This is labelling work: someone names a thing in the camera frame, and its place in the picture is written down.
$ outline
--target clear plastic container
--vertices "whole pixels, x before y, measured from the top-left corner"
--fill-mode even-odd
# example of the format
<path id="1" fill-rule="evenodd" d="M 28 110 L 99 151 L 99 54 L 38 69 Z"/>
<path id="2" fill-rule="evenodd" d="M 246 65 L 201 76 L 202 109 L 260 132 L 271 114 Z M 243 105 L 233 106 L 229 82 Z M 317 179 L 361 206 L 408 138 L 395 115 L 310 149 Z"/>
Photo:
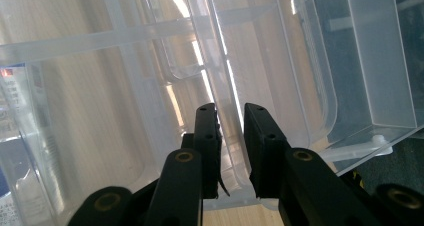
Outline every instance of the clear plastic container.
<path id="1" fill-rule="evenodd" d="M 339 174 L 422 127 L 395 0 L 1 0 L 0 12 L 1 84 L 23 140 L 5 167 L 28 168 L 8 181 L 16 195 L 35 181 L 17 203 L 46 212 L 20 209 L 28 225 L 64 225 L 100 188 L 155 180 L 210 102 L 231 197 L 220 189 L 205 209 L 258 203 L 246 102 Z"/>

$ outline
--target translucent plastic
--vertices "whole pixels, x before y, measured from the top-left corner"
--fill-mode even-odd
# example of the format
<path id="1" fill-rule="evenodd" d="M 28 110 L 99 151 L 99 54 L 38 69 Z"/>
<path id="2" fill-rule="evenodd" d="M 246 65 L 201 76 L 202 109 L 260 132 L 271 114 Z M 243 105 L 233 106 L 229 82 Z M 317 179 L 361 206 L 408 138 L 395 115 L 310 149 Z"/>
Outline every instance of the translucent plastic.
<path id="1" fill-rule="evenodd" d="M 94 191 L 158 178 L 206 103 L 231 197 L 220 189 L 205 209 L 258 203 L 246 102 L 339 174 L 424 122 L 395 0 L 0 0 L 0 14 L 1 85 L 22 136 L 1 162 L 28 225 L 64 225 Z"/>

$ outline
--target wooden surface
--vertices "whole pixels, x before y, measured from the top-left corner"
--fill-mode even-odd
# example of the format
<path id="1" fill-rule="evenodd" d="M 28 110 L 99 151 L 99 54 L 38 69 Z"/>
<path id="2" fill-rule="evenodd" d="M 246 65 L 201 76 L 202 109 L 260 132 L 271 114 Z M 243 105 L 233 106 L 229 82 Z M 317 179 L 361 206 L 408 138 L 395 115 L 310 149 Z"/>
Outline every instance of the wooden surface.
<path id="1" fill-rule="evenodd" d="M 231 208 L 203 213 L 203 226 L 281 226 L 284 225 L 278 211 L 262 205 Z"/>

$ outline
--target plastic storage box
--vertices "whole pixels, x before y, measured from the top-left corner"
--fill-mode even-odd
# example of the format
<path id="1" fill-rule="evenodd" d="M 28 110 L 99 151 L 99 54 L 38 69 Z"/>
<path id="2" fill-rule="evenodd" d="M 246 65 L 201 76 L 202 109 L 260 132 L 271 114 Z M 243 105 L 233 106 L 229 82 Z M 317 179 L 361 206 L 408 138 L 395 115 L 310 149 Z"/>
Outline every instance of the plastic storage box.
<path id="1" fill-rule="evenodd" d="M 1 84 L 22 137 L 1 164 L 27 225 L 64 225 L 94 191 L 158 178 L 209 102 L 231 197 L 220 189 L 206 209 L 258 202 L 246 102 L 339 174 L 424 123 L 395 0 L 0 0 L 0 12 Z"/>

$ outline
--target plastic box lid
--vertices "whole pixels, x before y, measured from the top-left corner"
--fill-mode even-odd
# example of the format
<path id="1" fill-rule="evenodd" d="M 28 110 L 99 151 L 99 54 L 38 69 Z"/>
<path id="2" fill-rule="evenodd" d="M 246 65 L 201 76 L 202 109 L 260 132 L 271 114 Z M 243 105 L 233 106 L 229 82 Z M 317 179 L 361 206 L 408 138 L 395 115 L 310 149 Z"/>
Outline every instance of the plastic box lid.
<path id="1" fill-rule="evenodd" d="M 1 83 L 23 139 L 2 168 L 18 207 L 48 211 L 21 210 L 28 225 L 63 225 L 100 188 L 158 178 L 206 103 L 231 197 L 220 189 L 205 209 L 258 202 L 246 102 L 339 174 L 423 125 L 395 0 L 1 0 L 0 12 Z"/>

